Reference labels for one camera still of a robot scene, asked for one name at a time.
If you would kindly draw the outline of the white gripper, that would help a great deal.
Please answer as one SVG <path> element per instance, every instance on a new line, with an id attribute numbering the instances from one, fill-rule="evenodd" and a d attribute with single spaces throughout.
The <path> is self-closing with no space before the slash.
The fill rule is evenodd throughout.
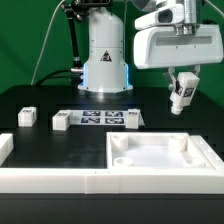
<path id="1" fill-rule="evenodd" d="M 224 57 L 222 37 L 217 25 L 201 25 L 195 35 L 176 36 L 172 26 L 152 27 L 134 37 L 134 63 L 138 69 L 189 66 L 191 79 L 197 80 L 201 64 L 219 63 Z M 170 91 L 176 90 L 174 68 L 163 75 Z"/>

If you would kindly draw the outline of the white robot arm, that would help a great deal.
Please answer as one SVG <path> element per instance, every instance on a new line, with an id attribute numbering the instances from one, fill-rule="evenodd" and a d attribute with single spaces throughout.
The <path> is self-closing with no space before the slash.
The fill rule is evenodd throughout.
<path id="1" fill-rule="evenodd" d="M 143 14 L 133 22 L 133 62 L 137 69 L 163 69 L 169 87 L 177 88 L 177 67 L 193 68 L 224 58 L 216 25 L 201 22 L 202 0 L 132 0 Z M 123 59 L 122 40 L 128 33 L 102 3 L 89 10 L 89 58 L 79 89 L 90 94 L 119 94 L 132 89 Z"/>

